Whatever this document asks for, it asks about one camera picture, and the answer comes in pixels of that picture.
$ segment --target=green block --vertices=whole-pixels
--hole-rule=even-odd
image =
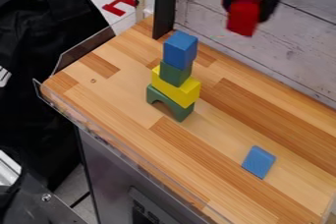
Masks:
[[[192,69],[193,65],[190,65],[186,70],[182,71],[165,63],[164,61],[161,61],[160,79],[168,84],[179,87],[191,75]]]
[[[161,101],[166,104],[173,112],[174,118],[179,122],[184,121],[194,111],[195,107],[194,103],[187,109],[181,107],[150,84],[147,87],[147,102],[153,104],[155,101]]]

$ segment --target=red tape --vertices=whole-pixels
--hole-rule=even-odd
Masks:
[[[111,2],[110,4],[104,5],[102,8],[117,16],[123,16],[125,15],[126,12],[115,7],[119,3],[125,3],[132,7],[136,7],[138,5],[137,0],[115,0]]]

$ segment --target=block tower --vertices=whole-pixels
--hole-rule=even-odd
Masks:
[[[163,60],[151,71],[152,82],[147,87],[147,102],[165,103],[177,121],[184,121],[199,98],[200,82],[191,77],[197,55],[198,40],[177,31],[163,46]]]

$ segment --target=red marking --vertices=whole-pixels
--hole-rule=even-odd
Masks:
[[[236,0],[230,6],[227,29],[252,37],[259,22],[261,0]]]
[[[115,0],[110,4],[104,5],[103,9],[108,11],[108,12],[111,12],[112,14],[115,14],[117,16],[123,16],[123,15],[125,15],[126,12],[115,7],[117,4],[119,4],[121,2],[125,3],[125,4],[128,4],[132,7],[136,7],[138,5],[136,0]]]

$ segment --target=yellow block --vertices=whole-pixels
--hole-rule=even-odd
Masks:
[[[196,79],[189,77],[180,86],[175,87],[171,84],[160,79],[160,66],[155,67],[151,71],[152,86],[159,90],[161,93],[167,95],[174,102],[183,108],[188,108],[196,102],[200,93],[200,82]]]

